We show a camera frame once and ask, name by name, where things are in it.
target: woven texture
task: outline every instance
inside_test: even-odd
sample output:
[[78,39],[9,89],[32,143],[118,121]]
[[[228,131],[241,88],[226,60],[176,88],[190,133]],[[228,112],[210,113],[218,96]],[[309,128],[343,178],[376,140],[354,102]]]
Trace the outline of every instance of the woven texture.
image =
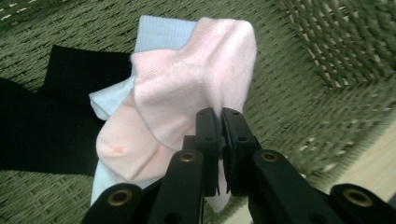
[[[250,21],[258,55],[247,122],[262,147],[287,155],[319,189],[326,189],[395,118],[396,7],[391,1],[6,0],[0,8],[0,77],[30,91],[43,84],[51,45],[132,52],[143,14]],[[79,219],[67,217],[82,218],[88,209],[83,205],[89,202],[88,177],[79,176],[78,188],[67,191],[56,186],[72,186],[72,175],[3,171],[0,176],[0,217],[7,223],[76,223]],[[11,201],[20,188],[8,188],[9,182],[40,183],[42,189],[26,189],[30,193]],[[50,200],[38,203],[41,194]],[[66,197],[80,204],[65,204]],[[35,206],[24,213],[21,204],[28,202]],[[221,223],[243,202],[234,198],[219,215],[206,207],[206,223]]]

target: sock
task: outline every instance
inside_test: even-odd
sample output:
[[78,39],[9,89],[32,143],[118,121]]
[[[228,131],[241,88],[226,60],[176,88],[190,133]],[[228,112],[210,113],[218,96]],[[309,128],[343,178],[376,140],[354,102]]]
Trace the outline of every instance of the sock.
[[99,158],[128,182],[163,176],[184,135],[194,134],[197,111],[242,112],[255,56],[248,22],[208,18],[180,50],[134,54],[134,90],[99,133]]
[[90,92],[121,82],[130,72],[127,53],[53,46],[44,85],[37,93],[92,110]]
[[[195,21],[141,16],[134,52],[152,49],[181,49],[190,38]],[[126,80],[90,94],[91,106],[99,119],[107,120],[134,87],[136,71]]]
[[129,56],[53,46],[37,93],[0,78],[0,169],[94,175],[104,123],[88,93],[127,78]]
[[[195,21],[182,21],[161,17],[141,16],[137,32],[134,52],[152,49],[181,49],[191,36]],[[99,119],[108,120],[120,106],[122,100],[134,87],[136,71],[126,80],[90,94],[91,105]],[[134,182],[140,188],[145,188],[158,178]],[[127,182],[110,170],[101,161],[98,162],[92,186],[91,204],[107,188],[118,182]]]

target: black plastic part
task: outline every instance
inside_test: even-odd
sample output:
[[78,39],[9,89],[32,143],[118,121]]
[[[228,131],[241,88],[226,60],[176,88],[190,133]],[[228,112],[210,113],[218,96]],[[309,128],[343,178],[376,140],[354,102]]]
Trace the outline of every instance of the black plastic part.
[[252,188],[252,191],[250,192],[247,201],[248,211],[250,212],[251,218],[253,219],[253,223],[276,223],[274,212],[271,210],[271,207],[262,197],[262,192],[260,191],[259,186],[255,187],[257,188]]
[[282,154],[260,150],[253,160],[262,197],[276,223],[344,223]]
[[142,190],[131,184],[118,184],[106,189],[85,215],[83,224],[126,224],[137,220]]
[[254,175],[250,169],[252,155],[261,149],[243,115],[229,108],[222,110],[226,147],[223,149],[227,190],[233,196],[248,196]]
[[195,149],[195,135],[184,135],[182,149]]
[[390,205],[356,185],[332,187],[329,203],[346,223],[396,223],[396,211]]
[[396,210],[396,194],[393,195],[393,197],[389,200],[388,204]]
[[204,157],[205,196],[219,192],[219,155],[222,149],[222,133],[219,119],[212,108],[199,111],[195,122],[195,149]]
[[197,150],[177,152],[169,163],[149,224],[198,224],[202,218],[204,158]]
[[316,189],[316,191],[317,191],[318,195],[320,195],[320,197],[323,199],[323,201],[325,201],[326,203],[329,201],[329,195],[328,194],[326,194],[325,192],[320,191],[318,189]]
[[137,216],[130,223],[147,223],[149,221],[149,215],[151,214],[151,209],[154,206],[162,182],[163,180],[159,179],[143,189],[143,195],[137,208]]

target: wicker basket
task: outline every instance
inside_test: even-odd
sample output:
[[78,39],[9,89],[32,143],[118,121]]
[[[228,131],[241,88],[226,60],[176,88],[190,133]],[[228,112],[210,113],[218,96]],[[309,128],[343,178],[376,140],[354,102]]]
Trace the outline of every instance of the wicker basket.
[[[54,44],[132,52],[141,15],[250,21],[259,51],[247,122],[262,147],[287,155],[318,189],[395,118],[396,6],[386,0],[4,0],[0,77],[36,91]],[[0,223],[78,223],[91,187],[82,175],[1,171]],[[220,214],[206,208],[206,223],[244,201]]]

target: light blue sock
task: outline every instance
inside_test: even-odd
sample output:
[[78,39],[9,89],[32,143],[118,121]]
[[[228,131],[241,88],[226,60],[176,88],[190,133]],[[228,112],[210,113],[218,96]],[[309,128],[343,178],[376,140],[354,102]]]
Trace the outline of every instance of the light blue sock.
[[[195,21],[141,16],[134,52],[152,49],[181,49],[195,27]],[[91,106],[99,119],[107,120],[134,87],[136,71],[126,80],[90,94]]]
[[[134,52],[152,49],[181,49],[187,43],[195,27],[195,21],[181,21],[160,17],[141,16]],[[134,87],[135,70],[126,80],[90,94],[91,105],[99,119],[107,120]],[[157,179],[134,183],[144,189]],[[117,175],[98,162],[93,180],[91,204],[107,188],[117,184]]]

